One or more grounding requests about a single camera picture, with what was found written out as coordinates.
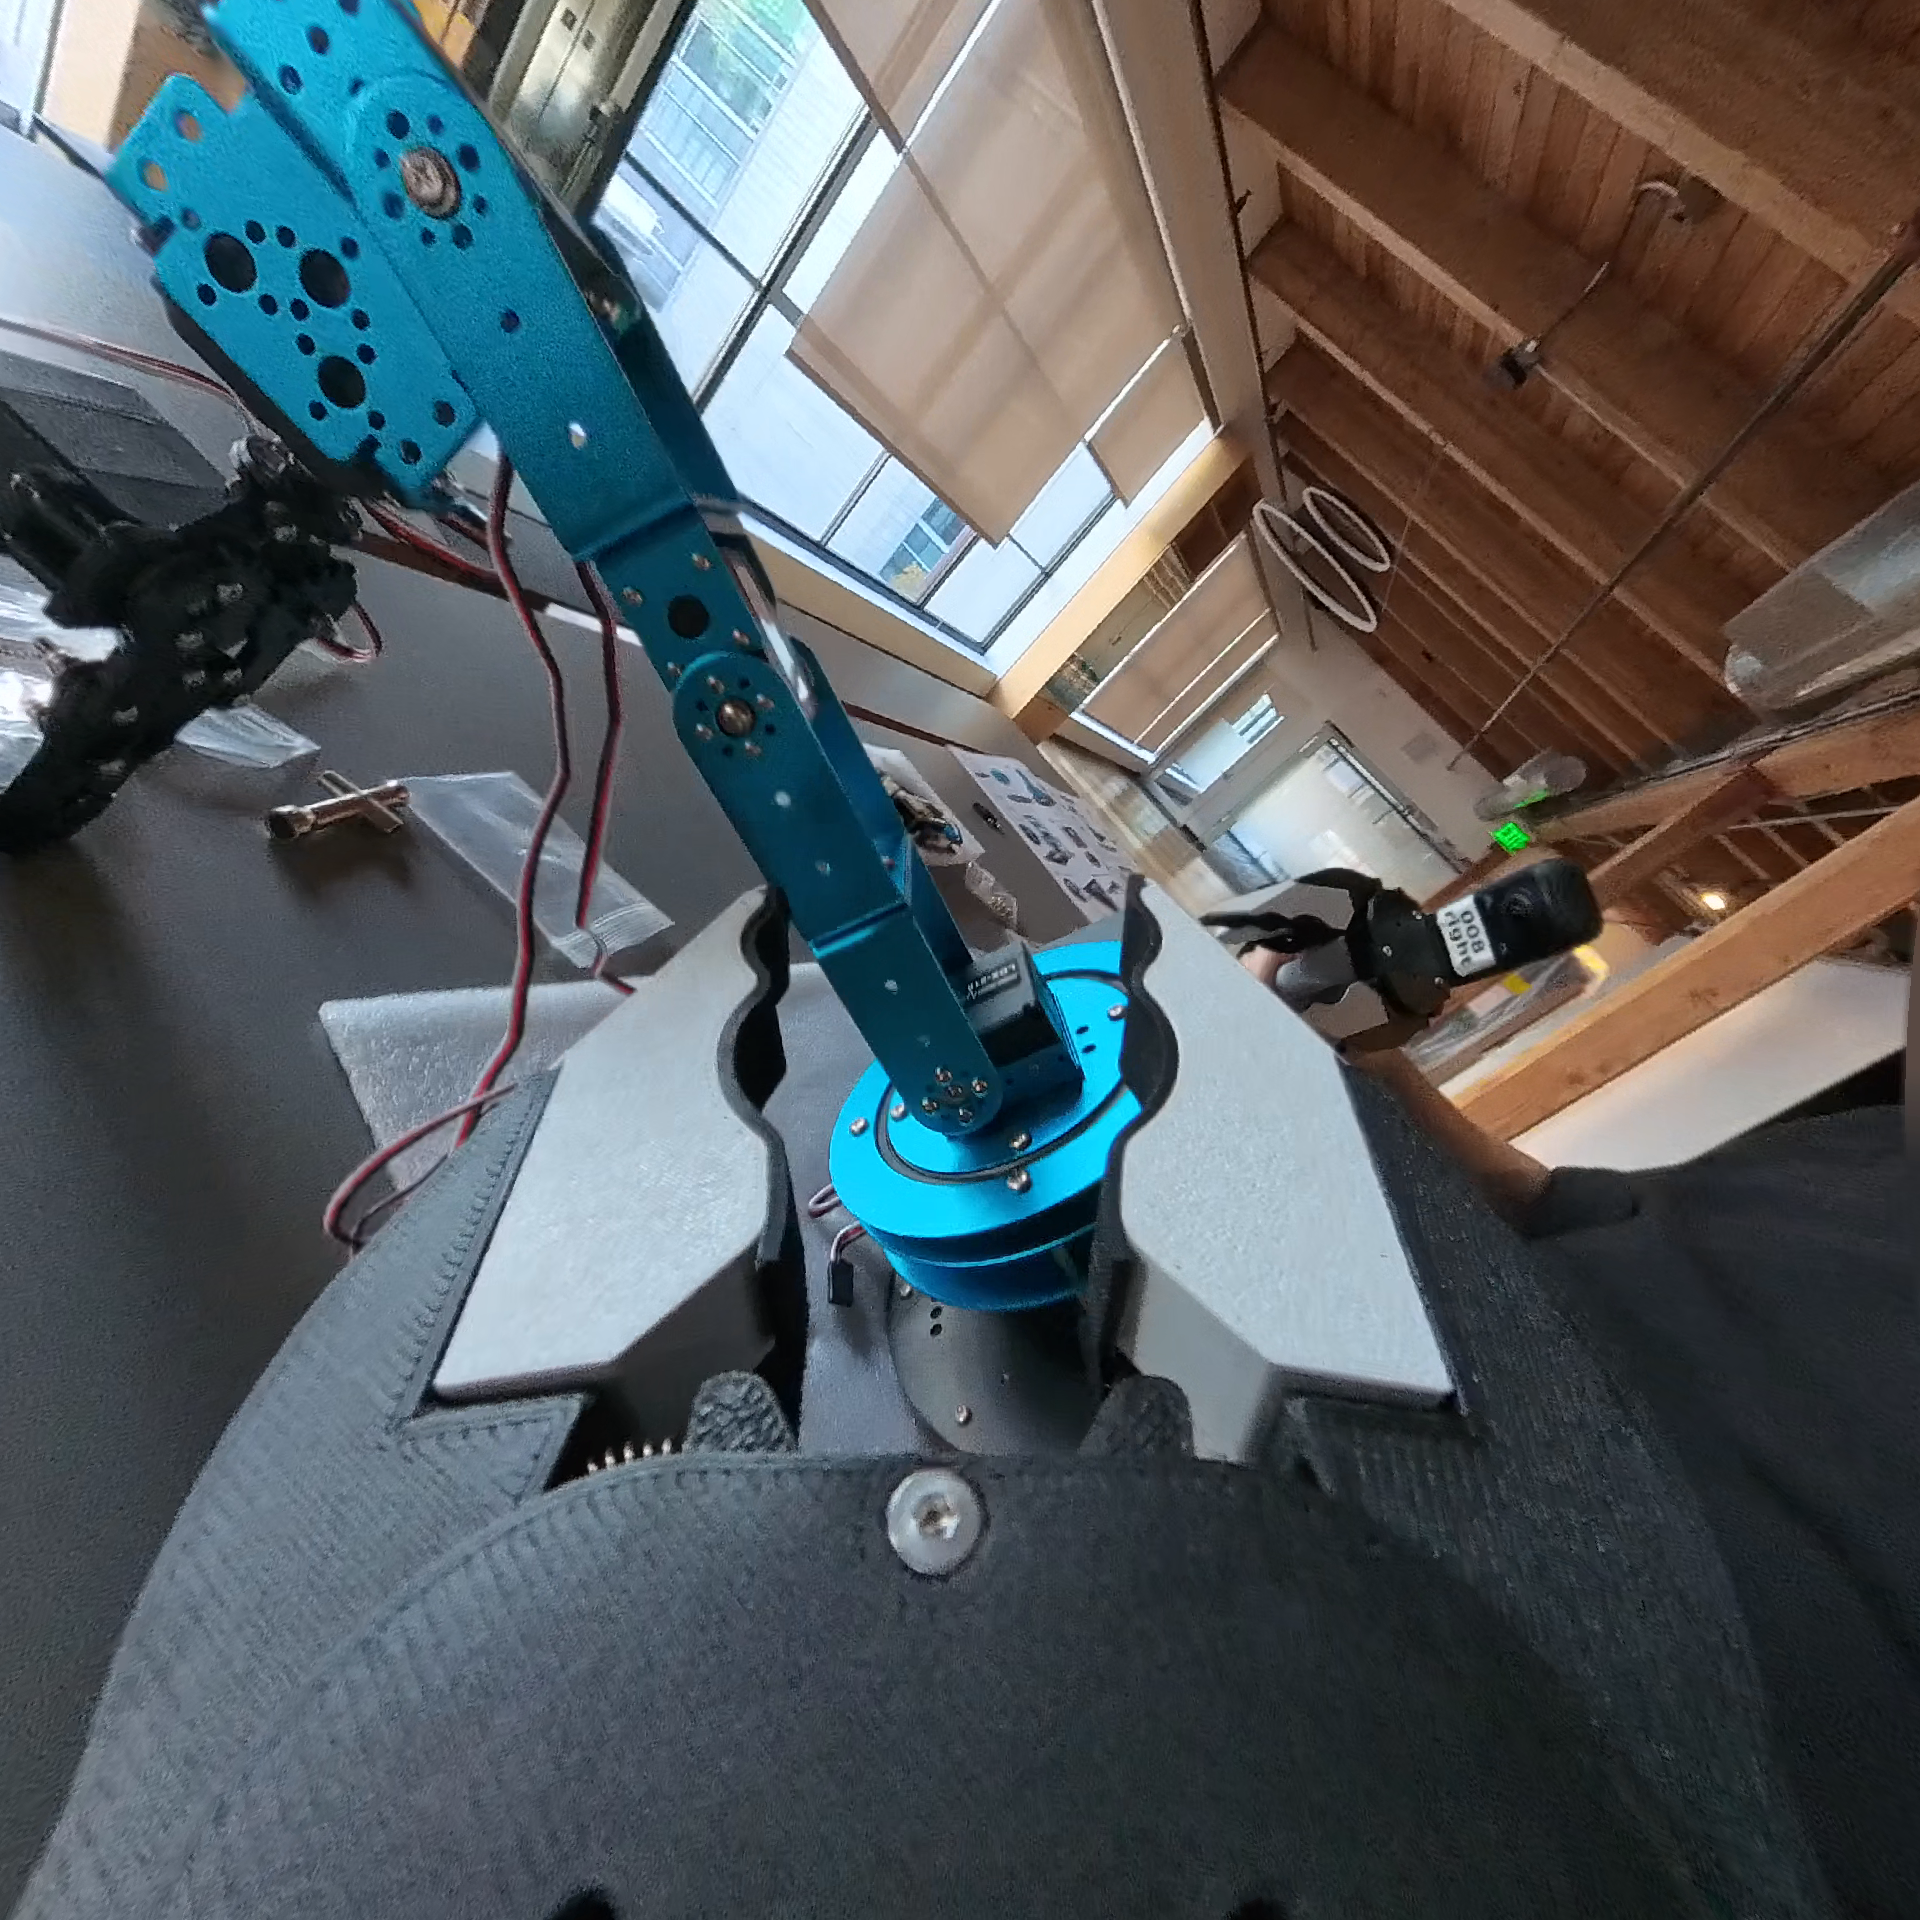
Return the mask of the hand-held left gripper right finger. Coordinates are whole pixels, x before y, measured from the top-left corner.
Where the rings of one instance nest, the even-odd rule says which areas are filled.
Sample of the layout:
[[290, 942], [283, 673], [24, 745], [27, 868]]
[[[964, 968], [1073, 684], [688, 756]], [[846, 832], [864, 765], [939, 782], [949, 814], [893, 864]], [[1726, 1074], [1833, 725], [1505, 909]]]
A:
[[1251, 1462], [1294, 1400], [1458, 1409], [1442, 1336], [1332, 1047], [1149, 880], [1121, 919], [1121, 1127], [1083, 1356], [1173, 1384], [1200, 1458]]

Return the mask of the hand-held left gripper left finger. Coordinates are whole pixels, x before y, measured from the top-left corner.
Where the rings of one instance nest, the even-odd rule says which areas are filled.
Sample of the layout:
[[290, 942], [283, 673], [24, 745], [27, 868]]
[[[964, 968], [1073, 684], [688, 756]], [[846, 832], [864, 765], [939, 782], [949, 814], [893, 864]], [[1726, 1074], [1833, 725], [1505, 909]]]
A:
[[750, 888], [568, 1049], [440, 1359], [446, 1400], [691, 1404], [731, 1370], [800, 1400], [800, 1206], [763, 1112], [786, 982], [785, 900]]

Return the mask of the blue hobby robot arm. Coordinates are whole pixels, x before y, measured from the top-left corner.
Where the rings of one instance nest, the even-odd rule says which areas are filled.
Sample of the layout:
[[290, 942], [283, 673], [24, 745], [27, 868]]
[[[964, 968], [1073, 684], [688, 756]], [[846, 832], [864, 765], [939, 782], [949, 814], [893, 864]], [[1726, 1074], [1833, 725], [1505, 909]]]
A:
[[[522, 168], [405, 5], [217, 5], [219, 47], [248, 78], [222, 106], [170, 80], [113, 159], [170, 322], [262, 425], [217, 510], [130, 514], [5, 406], [5, 554], [68, 631], [130, 638], [132, 665], [81, 694], [54, 754], [104, 754], [113, 708], [134, 751], [210, 706], [249, 696], [298, 644], [357, 607], [346, 548], [380, 498], [435, 511], [448, 462], [497, 439], [488, 545], [542, 663], [555, 773], [534, 840], [569, 791], [560, 665], [512, 561], [524, 481], [588, 591], [601, 640], [616, 769], [618, 628], [670, 700], [674, 732], [762, 877], [872, 1049], [837, 1114], [830, 1183], [937, 1332], [1069, 1314], [1088, 1384], [1073, 1436], [1194, 1452], [1184, 1396], [1083, 1356], [1098, 1192], [1138, 1104], [1121, 1088], [1121, 943], [1034, 953], [1017, 935], [973, 953], [908, 840], [816, 655], [782, 632], [774, 589], [736, 518], [729, 474], [633, 286]], [[520, 882], [504, 1040], [469, 1096], [378, 1149], [330, 1198], [325, 1232], [387, 1252], [368, 1182], [456, 1127], [441, 1167], [517, 1108], [532, 1138], [554, 1069], [501, 1082], [526, 1026], [538, 932]], [[490, 1245], [512, 1175], [497, 1176]]]

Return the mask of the person's right forearm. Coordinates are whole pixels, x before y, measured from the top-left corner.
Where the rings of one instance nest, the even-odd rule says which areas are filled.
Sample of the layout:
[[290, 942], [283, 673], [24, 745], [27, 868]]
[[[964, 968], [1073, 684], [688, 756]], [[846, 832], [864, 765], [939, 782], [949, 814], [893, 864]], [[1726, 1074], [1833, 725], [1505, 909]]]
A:
[[1476, 1192], [1510, 1222], [1542, 1198], [1553, 1170], [1513, 1143], [1486, 1134], [1444, 1093], [1440, 1093], [1414, 1063], [1398, 1049], [1342, 1050], [1342, 1061], [1372, 1077], [1385, 1088], [1437, 1145], [1452, 1162], [1468, 1175]]

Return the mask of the dark grey desk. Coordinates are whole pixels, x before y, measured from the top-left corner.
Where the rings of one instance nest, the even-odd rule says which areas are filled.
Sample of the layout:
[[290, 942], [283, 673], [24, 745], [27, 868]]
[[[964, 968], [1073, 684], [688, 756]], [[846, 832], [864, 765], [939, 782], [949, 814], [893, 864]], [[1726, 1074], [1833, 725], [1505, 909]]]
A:
[[[5, 132], [5, 317], [186, 359], [128, 215]], [[550, 773], [544, 677], [515, 615], [357, 561], [371, 665], [299, 654], [262, 703], [357, 784]], [[756, 874], [621, 644], [608, 853], [676, 926]], [[325, 1000], [499, 990], [510, 906], [432, 839], [261, 822], [305, 768], [196, 754], [142, 769], [50, 855], [5, 860], [5, 1912], [57, 1824], [94, 1698], [201, 1465], [339, 1270], [325, 1201], [368, 1129]]]

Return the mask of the white foam sheet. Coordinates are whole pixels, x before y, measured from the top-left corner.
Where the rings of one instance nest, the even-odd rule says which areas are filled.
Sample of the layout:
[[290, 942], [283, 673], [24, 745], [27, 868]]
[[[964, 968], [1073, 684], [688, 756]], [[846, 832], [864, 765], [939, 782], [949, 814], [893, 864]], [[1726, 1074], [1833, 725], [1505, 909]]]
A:
[[[501, 1074], [544, 1071], [626, 997], [600, 980], [531, 990], [515, 1063]], [[330, 998], [321, 1029], [363, 1112], [374, 1148], [469, 1096], [510, 1018], [510, 992], [408, 992]]]

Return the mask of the printed instruction sheet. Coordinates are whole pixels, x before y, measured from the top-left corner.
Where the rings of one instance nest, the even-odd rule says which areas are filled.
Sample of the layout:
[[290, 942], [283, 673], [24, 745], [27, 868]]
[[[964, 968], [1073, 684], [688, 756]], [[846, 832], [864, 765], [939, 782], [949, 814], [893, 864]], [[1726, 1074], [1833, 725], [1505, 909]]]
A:
[[1002, 839], [1017, 837], [1083, 921], [1123, 909], [1133, 861], [1085, 801], [1019, 759], [970, 749], [954, 756], [977, 785], [973, 815], [992, 818]]

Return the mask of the scattered clear screw bags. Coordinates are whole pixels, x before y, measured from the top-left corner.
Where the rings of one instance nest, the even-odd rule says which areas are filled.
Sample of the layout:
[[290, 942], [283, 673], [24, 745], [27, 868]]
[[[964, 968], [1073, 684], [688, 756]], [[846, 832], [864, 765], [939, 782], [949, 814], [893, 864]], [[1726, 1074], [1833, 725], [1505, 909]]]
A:
[[420, 824], [506, 897], [517, 897], [522, 880], [532, 877], [532, 928], [576, 968], [597, 970], [621, 956], [652, 951], [672, 928], [672, 919], [611, 866], [594, 870], [588, 905], [578, 905], [586, 840], [562, 821], [538, 840], [542, 800], [517, 775], [408, 775], [354, 785], [321, 768], [321, 745], [310, 736], [253, 702], [198, 711], [162, 729], [156, 751], [137, 754], [132, 732], [153, 706], [142, 700], [137, 711], [107, 711], [104, 754], [59, 759], [54, 746], [81, 734], [78, 696], [104, 689], [106, 669], [132, 660], [130, 638], [59, 628], [46, 615], [43, 591], [5, 581], [8, 853], [59, 846], [97, 818], [140, 765], [173, 751], [208, 791], [261, 793], [277, 777], [309, 778], [321, 791], [316, 800], [288, 800], [273, 814], [270, 837], [278, 840], [317, 832], [325, 806], [342, 801], [346, 818], [385, 810]]

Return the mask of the wooden edged white table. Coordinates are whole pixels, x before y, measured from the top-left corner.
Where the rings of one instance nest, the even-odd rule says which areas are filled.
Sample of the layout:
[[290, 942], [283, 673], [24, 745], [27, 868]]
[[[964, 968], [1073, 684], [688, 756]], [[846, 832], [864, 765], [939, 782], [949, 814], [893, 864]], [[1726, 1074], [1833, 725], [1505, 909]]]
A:
[[1690, 1161], [1906, 1047], [1913, 973], [1852, 949], [1916, 892], [1909, 800], [1444, 1093], [1549, 1166]]

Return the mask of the white foam block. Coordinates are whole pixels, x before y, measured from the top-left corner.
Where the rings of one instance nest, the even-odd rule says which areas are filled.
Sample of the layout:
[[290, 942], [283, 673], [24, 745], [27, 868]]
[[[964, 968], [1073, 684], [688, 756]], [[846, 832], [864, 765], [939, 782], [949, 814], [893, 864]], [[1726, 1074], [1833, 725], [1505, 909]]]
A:
[[[946, 806], [946, 810], [949, 810], [949, 814], [950, 814], [950, 815], [954, 815], [954, 818], [955, 818], [955, 821], [958, 821], [958, 822], [961, 822], [961, 824], [962, 824], [962, 826], [972, 833], [972, 830], [962, 822], [962, 818], [954, 810], [954, 806], [950, 806], [950, 804], [949, 804], [949, 801], [946, 801], [946, 800], [937, 793], [937, 788], [936, 788], [936, 785], [932, 785], [932, 784], [923, 777], [923, 773], [918, 769], [918, 765], [917, 765], [910, 756], [905, 756], [905, 754], [902, 754], [902, 751], [899, 751], [899, 749], [890, 749], [890, 746], [874, 746], [874, 745], [869, 745], [869, 746], [867, 746], [867, 756], [869, 756], [869, 762], [872, 762], [872, 768], [875, 769], [878, 778], [880, 778], [882, 775], [893, 775], [893, 777], [899, 777], [900, 782], [913, 784], [913, 785], [917, 785], [917, 788], [918, 788], [918, 791], [923, 791], [923, 793], [937, 794], [937, 798], [942, 800], [942, 804]], [[979, 842], [979, 857], [977, 857], [977, 861], [966, 864], [964, 868], [970, 868], [970, 866], [979, 864], [979, 860], [980, 860], [980, 857], [984, 857], [984, 846]]]

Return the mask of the brass standoff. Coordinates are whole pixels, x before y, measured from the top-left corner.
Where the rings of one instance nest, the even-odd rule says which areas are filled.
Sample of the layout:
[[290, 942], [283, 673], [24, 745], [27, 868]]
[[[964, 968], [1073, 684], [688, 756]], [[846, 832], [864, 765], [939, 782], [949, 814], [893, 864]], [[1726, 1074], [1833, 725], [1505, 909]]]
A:
[[334, 769], [317, 769], [317, 785], [316, 800], [277, 804], [262, 815], [273, 840], [298, 842], [347, 824], [390, 833], [405, 826], [413, 804], [413, 791], [402, 778], [357, 784]]

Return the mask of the row of beige roller blinds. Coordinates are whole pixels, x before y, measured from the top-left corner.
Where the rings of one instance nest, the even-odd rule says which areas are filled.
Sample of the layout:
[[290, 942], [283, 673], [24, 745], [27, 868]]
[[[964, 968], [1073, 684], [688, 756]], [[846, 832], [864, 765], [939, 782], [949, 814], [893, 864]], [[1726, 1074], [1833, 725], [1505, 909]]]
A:
[[1074, 453], [1121, 518], [992, 640], [1046, 686], [1149, 540], [1281, 480], [1204, 5], [810, 5], [893, 156], [792, 357], [989, 545]]

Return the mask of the large framed windows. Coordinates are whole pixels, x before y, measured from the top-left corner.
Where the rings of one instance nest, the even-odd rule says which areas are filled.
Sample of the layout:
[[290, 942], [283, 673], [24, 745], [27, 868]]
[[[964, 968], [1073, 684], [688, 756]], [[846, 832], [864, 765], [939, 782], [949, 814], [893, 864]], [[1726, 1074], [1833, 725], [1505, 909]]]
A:
[[[778, 586], [816, 616], [966, 655], [1042, 607], [1121, 518], [1085, 453], [1008, 545], [973, 535], [792, 350], [893, 156], [810, 5], [420, 5], [534, 176], [656, 322]], [[1246, 510], [1173, 536], [1046, 686], [1046, 711], [1173, 762], [1276, 641]]]

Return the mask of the silver ceiling duct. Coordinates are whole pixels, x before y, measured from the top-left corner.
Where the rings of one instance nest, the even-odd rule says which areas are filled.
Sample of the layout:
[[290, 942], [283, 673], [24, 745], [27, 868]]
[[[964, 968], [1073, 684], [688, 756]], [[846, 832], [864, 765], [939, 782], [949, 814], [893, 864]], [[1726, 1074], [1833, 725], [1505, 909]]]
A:
[[1918, 484], [1786, 573], [1724, 636], [1724, 684], [1792, 713], [1918, 660]]

